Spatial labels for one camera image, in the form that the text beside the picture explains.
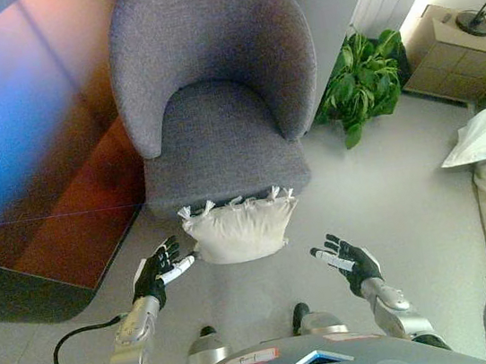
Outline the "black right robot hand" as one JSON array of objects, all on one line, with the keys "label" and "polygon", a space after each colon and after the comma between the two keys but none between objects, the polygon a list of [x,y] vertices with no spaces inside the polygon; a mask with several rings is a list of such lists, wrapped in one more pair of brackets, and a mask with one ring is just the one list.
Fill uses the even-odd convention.
[{"label": "black right robot hand", "polygon": [[343,238],[329,233],[325,237],[325,247],[313,247],[310,254],[338,270],[349,283],[351,292],[363,298],[362,283],[369,279],[382,279],[378,260],[365,248],[352,246]]}]

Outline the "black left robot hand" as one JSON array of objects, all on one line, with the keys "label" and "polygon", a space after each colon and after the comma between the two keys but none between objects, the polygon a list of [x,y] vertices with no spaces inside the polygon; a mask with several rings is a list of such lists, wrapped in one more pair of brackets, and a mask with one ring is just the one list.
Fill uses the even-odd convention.
[{"label": "black left robot hand", "polygon": [[166,303],[165,286],[182,275],[196,260],[193,251],[179,257],[179,243],[175,236],[162,241],[148,258],[142,258],[135,272],[133,301],[154,297],[159,308]]}]

